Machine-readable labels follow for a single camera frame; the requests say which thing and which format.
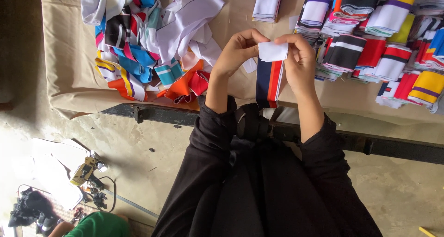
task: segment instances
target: right hand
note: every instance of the right hand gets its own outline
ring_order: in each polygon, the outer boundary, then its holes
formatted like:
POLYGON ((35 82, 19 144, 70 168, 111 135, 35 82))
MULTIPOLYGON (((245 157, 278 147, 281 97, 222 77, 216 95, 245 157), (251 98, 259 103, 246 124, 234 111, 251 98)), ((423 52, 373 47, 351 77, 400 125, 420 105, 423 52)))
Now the right hand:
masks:
POLYGON ((316 95, 314 70, 316 57, 313 48, 299 34, 286 34, 274 40, 276 44, 288 43, 288 56, 284 60, 287 81, 296 97, 316 95))

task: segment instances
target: small black scrap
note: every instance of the small black scrap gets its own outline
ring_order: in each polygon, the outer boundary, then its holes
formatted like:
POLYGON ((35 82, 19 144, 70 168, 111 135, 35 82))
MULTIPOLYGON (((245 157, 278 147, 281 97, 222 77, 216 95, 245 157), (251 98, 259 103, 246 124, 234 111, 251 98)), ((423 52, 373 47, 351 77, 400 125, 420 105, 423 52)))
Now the small black scrap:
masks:
POLYGON ((106 195, 102 192, 94 194, 92 200, 98 208, 107 209, 107 205, 103 202, 107 200, 106 195))

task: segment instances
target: beige table cover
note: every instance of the beige table cover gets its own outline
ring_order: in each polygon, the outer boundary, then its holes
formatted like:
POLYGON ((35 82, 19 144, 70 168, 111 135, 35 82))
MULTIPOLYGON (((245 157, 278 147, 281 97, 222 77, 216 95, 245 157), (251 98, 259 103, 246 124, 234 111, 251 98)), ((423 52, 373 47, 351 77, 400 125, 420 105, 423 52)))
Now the beige table cover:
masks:
MULTIPOLYGON (((304 0, 282 0, 276 24, 253 22, 255 0, 224 0, 225 7, 210 23, 214 40, 221 48, 241 30, 256 28, 270 39, 291 33, 288 18, 298 15, 304 0)), ((166 7, 170 0, 161 0, 166 7)), ((110 89, 94 69, 96 56, 94 26, 85 25, 80 0, 42 0, 43 34, 48 97, 51 106, 68 118, 97 113, 131 102, 110 89)), ((361 84, 340 78, 336 82, 315 81, 323 108, 330 112, 364 115, 398 124, 444 122, 444 116, 430 114, 425 107, 404 105, 400 109, 375 102, 381 84, 361 84)), ((229 94, 238 105, 254 102, 256 72, 241 67, 229 81, 229 94)), ((297 101, 283 77, 279 104, 295 107, 297 101)))

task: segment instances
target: person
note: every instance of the person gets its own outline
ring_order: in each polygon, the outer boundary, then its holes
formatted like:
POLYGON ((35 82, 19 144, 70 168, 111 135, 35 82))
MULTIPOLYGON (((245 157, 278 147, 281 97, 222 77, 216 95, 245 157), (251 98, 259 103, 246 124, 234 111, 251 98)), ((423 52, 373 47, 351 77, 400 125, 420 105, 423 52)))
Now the person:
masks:
POLYGON ((48 237, 130 237, 128 218, 110 212, 93 212, 79 221, 59 223, 48 237))
POLYGON ((314 51, 299 34, 274 41, 289 44, 284 63, 298 103, 302 160, 268 139, 236 153, 230 164, 237 122, 228 79, 267 41, 246 30, 222 51, 207 96, 198 98, 190 145, 152 236, 382 236, 347 176, 336 124, 322 112, 314 88, 314 51))

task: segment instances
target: metal table frame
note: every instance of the metal table frame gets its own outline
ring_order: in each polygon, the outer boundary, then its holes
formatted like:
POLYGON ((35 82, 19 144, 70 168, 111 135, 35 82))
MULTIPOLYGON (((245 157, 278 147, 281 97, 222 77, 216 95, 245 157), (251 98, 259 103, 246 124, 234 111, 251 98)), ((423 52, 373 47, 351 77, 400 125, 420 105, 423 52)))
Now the metal table frame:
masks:
MULTIPOLYGON (((158 121, 181 126, 194 126, 198 111, 178 109, 160 105, 120 104, 102 111, 103 114, 133 117, 137 123, 144 120, 158 121)), ((272 116, 268 126, 268 137, 299 143, 301 128, 297 124, 276 122, 272 116)), ((387 138, 377 135, 349 131, 336 131, 345 140, 343 149, 366 155, 381 155, 407 160, 418 160, 444 164, 444 145, 387 138)))

